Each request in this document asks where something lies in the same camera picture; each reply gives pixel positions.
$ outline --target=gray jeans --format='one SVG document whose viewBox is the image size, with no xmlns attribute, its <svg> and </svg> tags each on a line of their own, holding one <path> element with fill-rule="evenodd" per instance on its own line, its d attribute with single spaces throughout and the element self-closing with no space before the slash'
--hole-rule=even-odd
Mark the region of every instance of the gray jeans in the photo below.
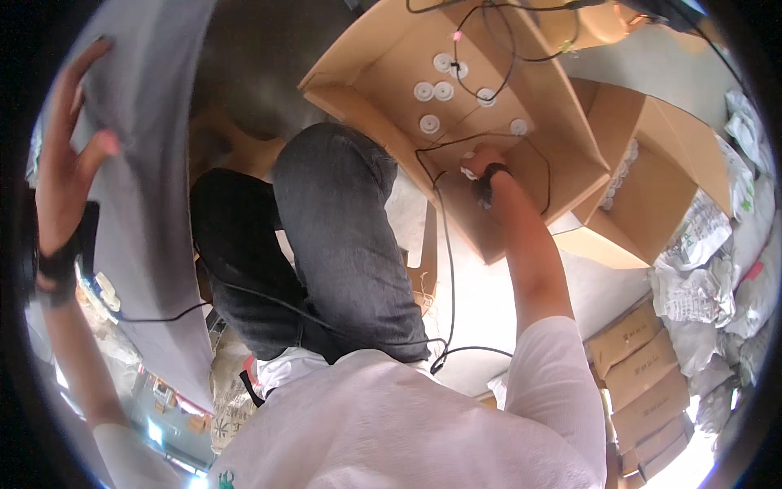
<svg viewBox="0 0 782 489">
<path fill-rule="evenodd" d="M 261 360 L 291 346 L 334 362 L 375 348 L 398 361 L 429 357 L 421 308 L 413 301 L 384 205 L 396 161 L 339 124 L 300 132 L 274 166 L 274 185 L 225 169 L 191 191 L 195 244 L 217 313 Z M 296 257 L 280 251 L 283 228 Z M 318 325 L 241 286 L 284 300 Z"/>
</svg>

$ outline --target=wrist strap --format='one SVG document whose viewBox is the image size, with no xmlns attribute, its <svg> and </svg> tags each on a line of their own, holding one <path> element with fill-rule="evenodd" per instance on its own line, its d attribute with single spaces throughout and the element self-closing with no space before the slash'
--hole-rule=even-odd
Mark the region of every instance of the wrist strap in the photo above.
<svg viewBox="0 0 782 489">
<path fill-rule="evenodd" d="M 41 306 L 52 309 L 72 300 L 76 294 L 76 271 L 74 263 L 78 255 L 76 233 L 65 245 L 46 257 L 38 251 L 37 271 L 55 283 L 54 289 L 42 289 L 36 281 L 35 296 Z"/>
<path fill-rule="evenodd" d="M 483 176 L 472 183 L 472 191 L 478 199 L 478 205 L 484 209 L 491 208 L 493 191 L 491 189 L 491 178 L 498 172 L 504 171 L 513 176 L 511 169 L 502 163 L 490 163 L 486 166 Z"/>
</svg>

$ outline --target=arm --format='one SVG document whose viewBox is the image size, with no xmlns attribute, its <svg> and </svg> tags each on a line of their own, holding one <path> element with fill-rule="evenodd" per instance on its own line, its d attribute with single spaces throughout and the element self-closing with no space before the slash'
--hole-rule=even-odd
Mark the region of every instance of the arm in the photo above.
<svg viewBox="0 0 782 489">
<path fill-rule="evenodd" d="M 87 194 L 101 162 L 119 153 L 111 131 L 96 133 L 81 154 L 70 147 L 70 137 L 84 101 L 79 88 L 86 70 L 111 49 L 108 41 L 87 48 L 58 76 L 52 96 L 52 116 L 39 160 L 38 251 L 51 257 L 76 231 L 87 203 Z M 37 287 L 53 290 L 57 284 L 38 273 Z M 44 308 L 46 330 L 57 362 L 65 375 L 87 423 L 128 426 L 106 363 L 95 343 L 75 294 L 65 304 Z"/>
<path fill-rule="evenodd" d="M 491 163 L 503 163 L 500 152 L 485 143 L 462 166 L 482 175 Z M 491 213 L 508 242 L 508 268 L 516 301 L 516 337 L 535 322 L 551 316 L 573 318 L 565 269 L 540 213 L 516 180 L 504 171 L 491 179 Z"/>
<path fill-rule="evenodd" d="M 462 165 L 481 175 L 494 162 L 504 163 L 500 153 L 478 145 L 475 156 Z M 508 241 L 517 316 L 505 411 L 551 428 L 604 484 L 603 404 L 573 320 L 559 251 L 533 201 L 512 176 L 497 172 L 491 186 L 491 212 Z"/>
</svg>

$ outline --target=hand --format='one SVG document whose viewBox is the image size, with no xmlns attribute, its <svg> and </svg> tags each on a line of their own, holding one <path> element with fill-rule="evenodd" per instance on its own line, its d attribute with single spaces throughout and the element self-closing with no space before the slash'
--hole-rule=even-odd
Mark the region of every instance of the hand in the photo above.
<svg viewBox="0 0 782 489">
<path fill-rule="evenodd" d="M 81 222 L 95 172 L 107 156 L 120 152 L 117 135 L 109 129 L 96 132 L 80 154 L 70 147 L 76 121 L 84 104 L 81 78 L 111 48 L 105 39 L 93 42 L 60 75 L 52 95 L 52 115 L 38 161 L 38 249 L 51 256 L 65 245 Z"/>
<path fill-rule="evenodd" d="M 472 158 L 464 158 L 459 164 L 470 170 L 476 177 L 483 176 L 486 167 L 492 163 L 505 164 L 505 159 L 500 154 L 500 150 L 487 142 L 478 143 L 472 152 L 475 154 Z"/>
</svg>

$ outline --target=shirt sleeve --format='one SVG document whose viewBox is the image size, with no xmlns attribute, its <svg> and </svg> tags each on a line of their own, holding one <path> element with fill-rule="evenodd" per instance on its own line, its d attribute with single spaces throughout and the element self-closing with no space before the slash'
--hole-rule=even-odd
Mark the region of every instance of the shirt sleeve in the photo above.
<svg viewBox="0 0 782 489">
<path fill-rule="evenodd" d="M 505 411 L 559 433 L 605 484 L 603 404 L 571 318 L 541 319 L 518 338 Z"/>
<path fill-rule="evenodd" d="M 127 427 L 102 424 L 93 429 L 92 436 L 117 489 L 185 486 L 174 468 Z"/>
</svg>

